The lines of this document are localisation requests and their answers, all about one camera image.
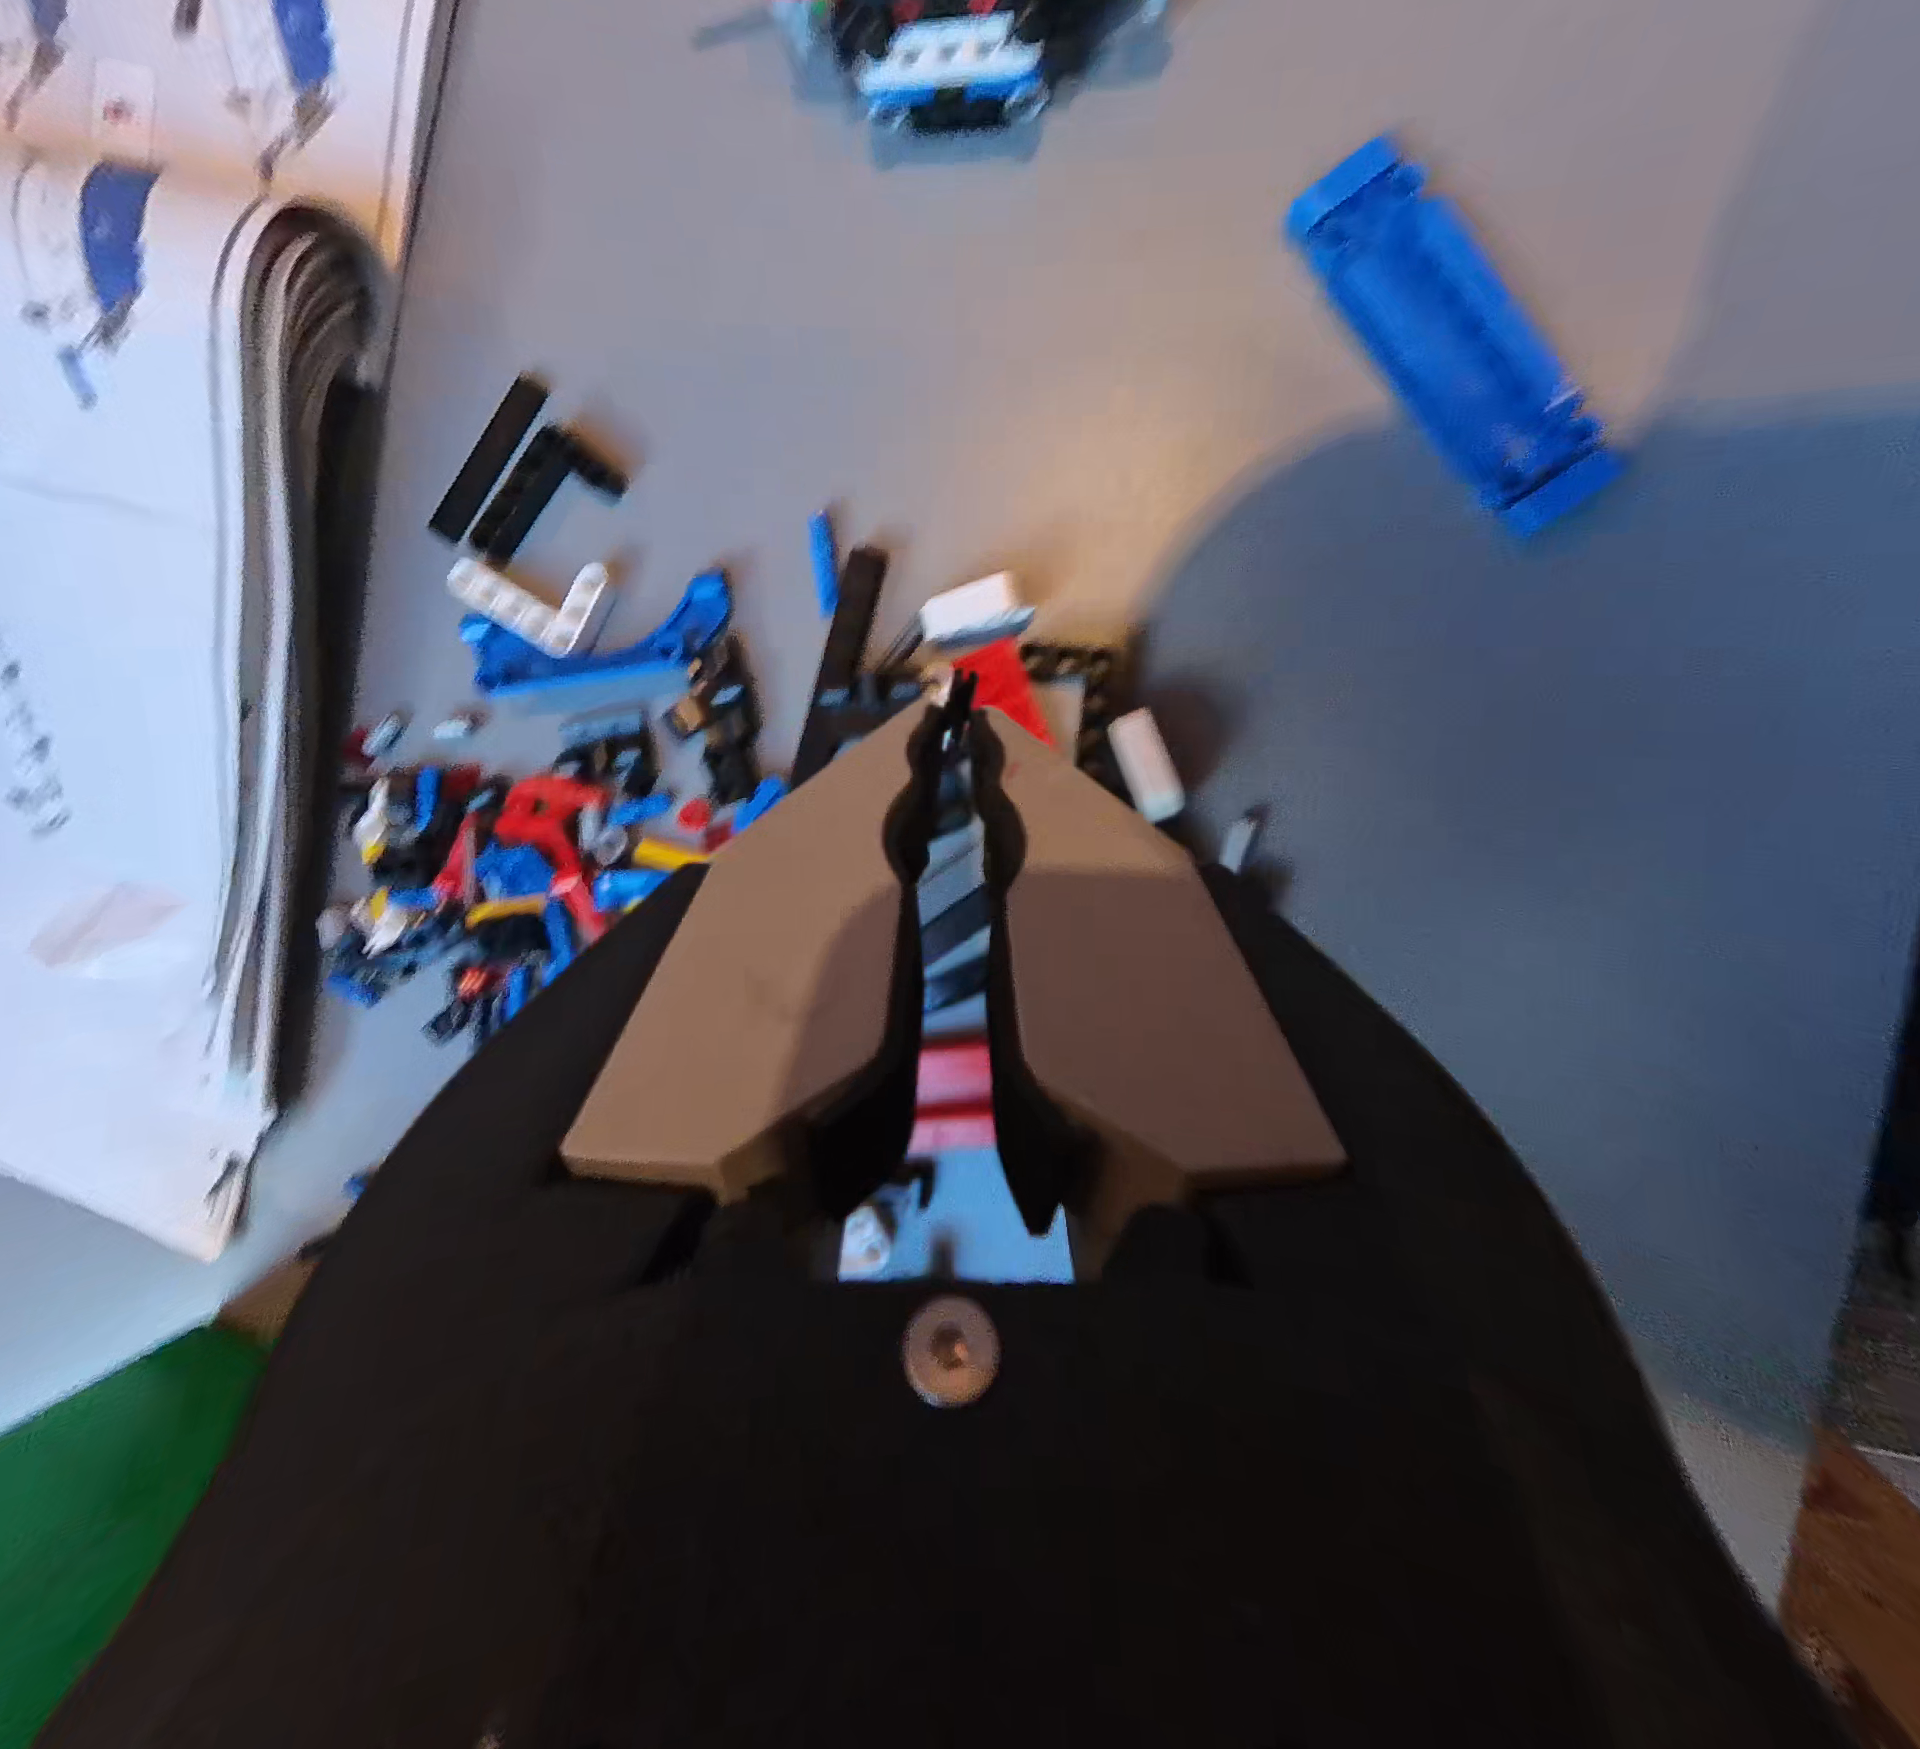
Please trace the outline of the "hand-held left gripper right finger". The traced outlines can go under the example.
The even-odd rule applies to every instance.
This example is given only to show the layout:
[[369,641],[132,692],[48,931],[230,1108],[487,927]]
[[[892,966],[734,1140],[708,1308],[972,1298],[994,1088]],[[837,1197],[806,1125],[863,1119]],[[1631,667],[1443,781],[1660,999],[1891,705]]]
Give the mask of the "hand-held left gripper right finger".
[[1007,713],[972,719],[997,1147],[1033,1231],[1351,1170],[1198,863]]

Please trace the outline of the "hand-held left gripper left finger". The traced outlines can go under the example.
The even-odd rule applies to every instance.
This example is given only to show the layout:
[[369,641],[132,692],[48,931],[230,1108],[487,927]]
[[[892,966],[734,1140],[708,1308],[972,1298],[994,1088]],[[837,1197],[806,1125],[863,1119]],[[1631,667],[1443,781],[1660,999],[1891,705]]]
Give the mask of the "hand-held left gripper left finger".
[[561,1143],[570,1174],[859,1208],[900,1170],[944,719],[900,713],[720,849]]

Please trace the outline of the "pile of toy bricks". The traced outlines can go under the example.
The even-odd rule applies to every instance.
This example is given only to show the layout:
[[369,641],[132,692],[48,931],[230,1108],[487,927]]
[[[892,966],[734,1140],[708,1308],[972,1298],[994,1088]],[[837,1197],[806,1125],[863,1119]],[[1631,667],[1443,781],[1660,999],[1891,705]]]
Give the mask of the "pile of toy bricks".
[[585,431],[547,422],[547,401],[535,377],[508,387],[430,531],[462,553],[448,588],[480,696],[602,692],[615,705],[565,719],[550,768],[533,776],[445,756],[393,765],[402,714],[356,728],[343,792],[369,889],[324,911],[326,990],[369,1009],[445,966],[430,1042],[487,1046],[677,870],[707,866],[892,714],[946,705],[950,684],[1060,748],[1144,822],[1179,824],[1187,785],[1157,714],[1120,702],[1120,649],[1033,636],[1022,591],[984,578],[925,602],[867,660],[889,560],[839,550],[831,512],[807,521],[825,641],[793,765],[770,771],[728,570],[690,578],[632,646],[600,641],[605,564],[579,570],[565,602],[513,586],[513,556],[565,490],[620,498],[632,485]]

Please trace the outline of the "light grey desk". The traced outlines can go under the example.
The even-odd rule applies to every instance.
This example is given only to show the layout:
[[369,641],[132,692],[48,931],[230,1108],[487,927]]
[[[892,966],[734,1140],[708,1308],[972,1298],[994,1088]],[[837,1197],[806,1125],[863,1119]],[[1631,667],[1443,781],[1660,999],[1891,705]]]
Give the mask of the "light grey desk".
[[[458,0],[316,629],[361,719],[480,696],[430,506],[528,372],[637,475],[520,560],[637,636],[720,564],[781,763],[806,518],[879,636],[1009,570],[1140,625],[1198,822],[1519,1152],[1684,1452],[1801,1440],[1916,936],[1916,0],[1172,0],[1037,123],[872,138],[761,0]],[[1624,460],[1536,537],[1452,475],[1283,219],[1394,138]],[[4,1180],[4,1427],[318,1231],[452,1075],[295,940],[278,1119],[188,1261]]]

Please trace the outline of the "blue toy brick panel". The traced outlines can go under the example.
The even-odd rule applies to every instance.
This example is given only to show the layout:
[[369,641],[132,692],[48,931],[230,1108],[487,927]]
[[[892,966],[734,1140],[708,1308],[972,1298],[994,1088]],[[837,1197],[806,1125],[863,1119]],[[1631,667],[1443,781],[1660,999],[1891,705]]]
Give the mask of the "blue toy brick panel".
[[1512,534],[1536,537],[1618,482],[1584,391],[1394,138],[1294,198],[1283,233],[1423,438]]

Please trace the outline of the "toy brick instruction manual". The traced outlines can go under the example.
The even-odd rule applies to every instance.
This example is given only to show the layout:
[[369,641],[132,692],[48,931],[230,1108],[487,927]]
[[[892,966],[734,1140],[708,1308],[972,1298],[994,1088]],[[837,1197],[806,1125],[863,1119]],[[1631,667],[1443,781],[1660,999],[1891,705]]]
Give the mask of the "toy brick instruction manual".
[[278,1119],[312,534],[458,0],[4,0],[4,1174],[188,1261]]

